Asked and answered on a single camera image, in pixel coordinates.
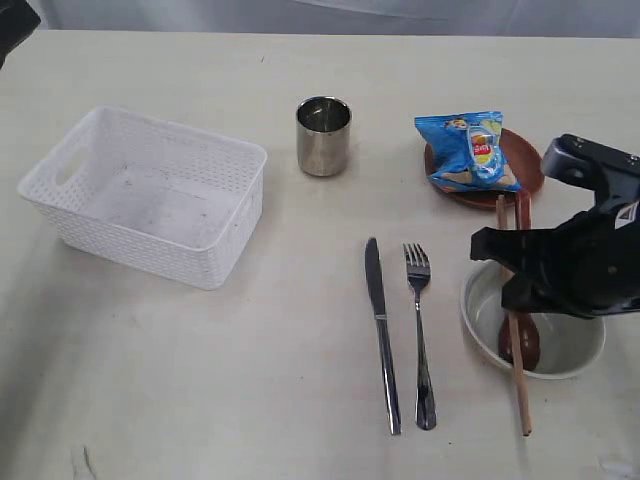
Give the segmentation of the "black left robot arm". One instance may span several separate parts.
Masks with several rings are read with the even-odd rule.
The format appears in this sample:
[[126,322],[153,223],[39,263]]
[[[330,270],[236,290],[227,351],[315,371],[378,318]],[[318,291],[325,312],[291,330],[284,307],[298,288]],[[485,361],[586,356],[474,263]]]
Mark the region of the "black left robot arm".
[[0,1],[0,67],[6,57],[40,25],[41,18],[26,0]]

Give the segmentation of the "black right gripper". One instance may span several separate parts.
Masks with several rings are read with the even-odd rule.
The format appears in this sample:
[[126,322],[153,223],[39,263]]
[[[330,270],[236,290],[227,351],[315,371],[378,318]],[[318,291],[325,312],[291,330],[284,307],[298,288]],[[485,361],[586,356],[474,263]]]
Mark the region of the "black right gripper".
[[513,273],[504,308],[592,319],[639,311],[639,203],[594,207],[554,229],[497,230],[471,237],[470,258]]

